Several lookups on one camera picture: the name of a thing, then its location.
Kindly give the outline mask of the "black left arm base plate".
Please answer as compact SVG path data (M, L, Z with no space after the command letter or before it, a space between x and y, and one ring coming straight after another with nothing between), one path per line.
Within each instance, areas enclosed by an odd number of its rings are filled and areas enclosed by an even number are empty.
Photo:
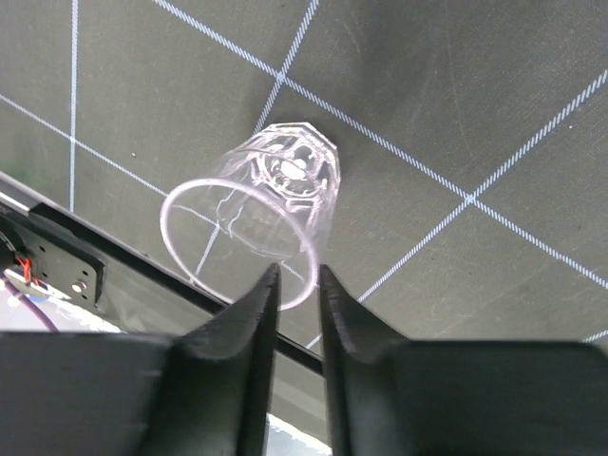
M33 255L34 270L46 284L81 307L98 307L105 263L69 230L41 217L21 218L17 232Z

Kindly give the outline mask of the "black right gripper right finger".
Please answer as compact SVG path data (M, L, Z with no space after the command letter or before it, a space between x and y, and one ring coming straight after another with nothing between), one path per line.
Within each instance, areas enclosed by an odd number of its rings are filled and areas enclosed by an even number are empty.
M603 455L607 355L572 341L410 339L319 271L337 455Z

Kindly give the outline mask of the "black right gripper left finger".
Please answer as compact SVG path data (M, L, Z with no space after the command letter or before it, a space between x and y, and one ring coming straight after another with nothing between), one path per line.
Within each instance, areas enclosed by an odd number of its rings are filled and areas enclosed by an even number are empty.
M280 271L182 335L5 332L5 455L260 455Z

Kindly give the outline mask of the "clear faceted glass cup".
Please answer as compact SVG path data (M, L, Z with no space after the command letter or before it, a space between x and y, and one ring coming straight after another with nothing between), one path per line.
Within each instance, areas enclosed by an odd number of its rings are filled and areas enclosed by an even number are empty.
M174 187L160 210L163 244L204 291L213 244L286 268L280 308L314 292L341 183L337 146L307 122L273 123L224 153L202 177Z

